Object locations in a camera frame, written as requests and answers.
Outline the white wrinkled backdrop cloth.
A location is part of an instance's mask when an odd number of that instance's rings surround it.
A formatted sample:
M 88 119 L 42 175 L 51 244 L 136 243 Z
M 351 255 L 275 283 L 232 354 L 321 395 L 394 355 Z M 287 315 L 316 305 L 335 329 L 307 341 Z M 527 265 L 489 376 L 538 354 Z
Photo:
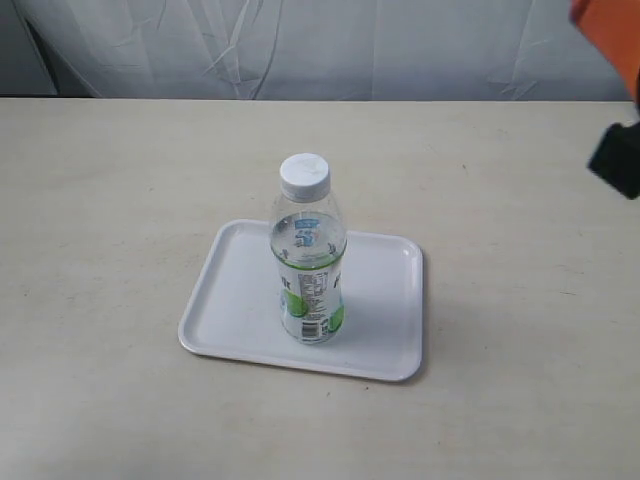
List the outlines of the white wrinkled backdrop cloth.
M 1 92 L 623 100 L 566 1 L 5 1 Z

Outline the white rectangular plastic tray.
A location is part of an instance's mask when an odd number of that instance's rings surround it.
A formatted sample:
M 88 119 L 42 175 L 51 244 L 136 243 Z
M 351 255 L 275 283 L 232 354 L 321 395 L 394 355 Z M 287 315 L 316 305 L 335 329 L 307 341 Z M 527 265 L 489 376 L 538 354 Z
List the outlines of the white rectangular plastic tray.
M 281 324 L 269 225 L 234 220 L 218 231 L 178 327 L 208 357 L 400 382 L 423 358 L 423 254 L 399 236 L 351 231 L 342 262 L 346 315 L 327 342 L 306 346 Z

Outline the clear plastic bottle white cap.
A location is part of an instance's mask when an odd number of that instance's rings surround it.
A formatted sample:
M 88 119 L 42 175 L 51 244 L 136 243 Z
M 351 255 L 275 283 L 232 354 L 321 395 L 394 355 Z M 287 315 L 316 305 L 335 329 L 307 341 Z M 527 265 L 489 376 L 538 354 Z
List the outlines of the clear plastic bottle white cap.
M 292 155 L 281 163 L 279 177 L 269 244 L 280 278 L 282 325 L 301 343 L 322 343 L 345 317 L 341 261 L 347 229 L 323 157 Z

